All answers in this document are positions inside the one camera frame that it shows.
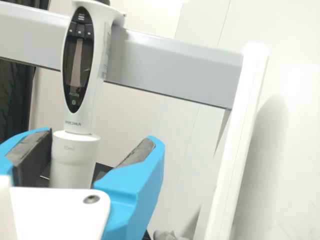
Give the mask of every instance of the white cylinder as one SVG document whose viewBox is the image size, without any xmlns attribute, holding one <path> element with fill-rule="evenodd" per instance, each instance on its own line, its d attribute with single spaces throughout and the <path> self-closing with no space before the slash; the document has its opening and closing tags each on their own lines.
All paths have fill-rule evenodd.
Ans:
<svg viewBox="0 0 320 240">
<path fill-rule="evenodd" d="M 66 131 L 53 133 L 50 187 L 89 189 L 98 157 L 100 137 Z"/>
</svg>

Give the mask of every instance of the white wall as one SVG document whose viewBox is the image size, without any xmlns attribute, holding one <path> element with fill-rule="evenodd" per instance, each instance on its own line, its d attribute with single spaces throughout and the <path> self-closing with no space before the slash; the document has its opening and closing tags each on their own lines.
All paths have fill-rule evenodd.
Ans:
<svg viewBox="0 0 320 240">
<path fill-rule="evenodd" d="M 70 1 L 51 1 L 51 11 L 68 13 Z M 319 239 L 320 2 L 112 3 L 127 12 L 126 26 L 134 30 L 235 52 L 252 40 L 270 47 L 233 239 Z M 62 129 L 60 81 L 59 73 L 39 71 L 31 127 Z M 184 233 L 211 184 L 204 181 L 210 174 L 206 164 L 213 164 L 224 111 L 110 84 L 103 85 L 97 109 L 96 132 L 103 139 L 99 161 L 104 164 L 115 165 L 149 133 L 166 143 L 165 180 L 149 229 Z"/>
<path fill-rule="evenodd" d="M 235 240 L 320 239 L 319 9 L 314 0 L 231 1 L 219 47 L 271 48 Z"/>
</svg>

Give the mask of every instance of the metal screw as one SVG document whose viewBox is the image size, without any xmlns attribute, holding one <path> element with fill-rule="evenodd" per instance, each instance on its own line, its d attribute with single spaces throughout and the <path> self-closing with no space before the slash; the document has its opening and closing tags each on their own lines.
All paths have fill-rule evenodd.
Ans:
<svg viewBox="0 0 320 240">
<path fill-rule="evenodd" d="M 83 202 L 85 204 L 95 204 L 96 202 L 98 202 L 100 200 L 100 197 L 97 196 L 97 195 L 90 195 L 90 196 L 87 196 Z"/>
</svg>

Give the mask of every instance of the blue holder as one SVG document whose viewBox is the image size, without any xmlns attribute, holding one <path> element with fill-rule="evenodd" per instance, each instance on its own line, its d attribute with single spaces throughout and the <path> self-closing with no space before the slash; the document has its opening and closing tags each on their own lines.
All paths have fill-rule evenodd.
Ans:
<svg viewBox="0 0 320 240">
<path fill-rule="evenodd" d="M 48 127 L 17 134 L 0 144 L 0 175 L 10 175 L 14 165 L 7 153 L 26 136 L 49 131 Z M 141 240 L 156 207 L 164 179 L 165 145 L 148 136 L 155 147 L 142 162 L 115 168 L 93 186 L 107 193 L 110 215 L 102 240 Z"/>
</svg>

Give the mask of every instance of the white metal bar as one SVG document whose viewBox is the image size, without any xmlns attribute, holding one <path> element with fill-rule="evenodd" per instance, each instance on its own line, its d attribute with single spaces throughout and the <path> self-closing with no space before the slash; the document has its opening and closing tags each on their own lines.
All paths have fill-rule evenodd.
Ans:
<svg viewBox="0 0 320 240">
<path fill-rule="evenodd" d="M 243 67 L 204 240 L 230 237 L 267 67 L 269 51 L 265 46 L 248 43 L 243 52 Z"/>
<path fill-rule="evenodd" d="M 69 19 L 0 1 L 0 58 L 59 71 Z M 107 82 L 231 109 L 242 60 L 241 54 L 113 26 Z"/>
<path fill-rule="evenodd" d="M 59 70 L 69 17 L 0 1 L 0 57 Z"/>
</svg>

